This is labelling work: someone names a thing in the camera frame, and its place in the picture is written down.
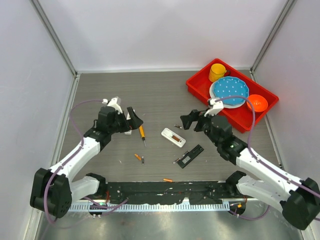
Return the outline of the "white remote with orange batteries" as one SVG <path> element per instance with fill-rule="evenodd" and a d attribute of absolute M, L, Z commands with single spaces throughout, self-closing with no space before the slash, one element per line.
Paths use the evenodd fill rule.
<path fill-rule="evenodd" d="M 130 114 L 127 113 L 126 123 L 129 125 L 129 130 L 124 132 L 125 135 L 131 135 L 132 134 L 132 127 L 130 126 L 130 123 L 129 123 L 130 120 L 131 120 Z"/>

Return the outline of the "orange handle screwdriver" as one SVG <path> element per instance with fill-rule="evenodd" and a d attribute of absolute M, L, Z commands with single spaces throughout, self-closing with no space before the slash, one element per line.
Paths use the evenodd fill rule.
<path fill-rule="evenodd" d="M 146 145 L 146 137 L 145 137 L 145 132 L 144 132 L 144 129 L 143 129 L 142 125 L 139 127 L 139 132 L 140 132 L 140 136 L 141 136 L 141 139 L 143 141 L 143 144 L 146 147 L 147 146 Z"/>

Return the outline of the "black remote control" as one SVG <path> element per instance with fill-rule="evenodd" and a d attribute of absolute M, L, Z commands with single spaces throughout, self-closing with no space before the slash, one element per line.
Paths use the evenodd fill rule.
<path fill-rule="evenodd" d="M 185 156 L 180 158 L 180 161 L 177 164 L 184 169 L 188 164 L 190 164 L 200 153 L 204 151 L 201 145 L 195 146 L 192 150 L 188 152 Z"/>

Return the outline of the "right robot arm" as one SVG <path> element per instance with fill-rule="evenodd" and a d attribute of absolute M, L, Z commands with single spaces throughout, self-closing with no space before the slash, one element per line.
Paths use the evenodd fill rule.
<path fill-rule="evenodd" d="M 236 172 L 228 178 L 226 193 L 233 198 L 240 194 L 256 198 L 278 210 L 295 228 L 305 230 L 320 213 L 320 188 L 311 178 L 289 174 L 253 150 L 233 134 L 225 116 L 209 115 L 192 110 L 180 116 L 184 130 L 196 122 L 195 132 L 204 132 L 226 161 L 258 177 Z"/>

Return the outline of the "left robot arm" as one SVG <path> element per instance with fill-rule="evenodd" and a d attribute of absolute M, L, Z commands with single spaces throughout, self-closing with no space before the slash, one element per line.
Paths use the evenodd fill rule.
<path fill-rule="evenodd" d="M 65 158 L 49 169 L 38 169 L 33 178 L 30 206 L 62 218 L 78 200 L 90 195 L 97 200 L 102 199 L 107 192 L 105 177 L 88 173 L 80 180 L 74 181 L 74 178 L 109 144 L 113 134 L 136 130 L 144 123 L 132 107 L 128 107 L 127 111 L 129 118 L 115 107 L 102 107 L 93 126 Z"/>

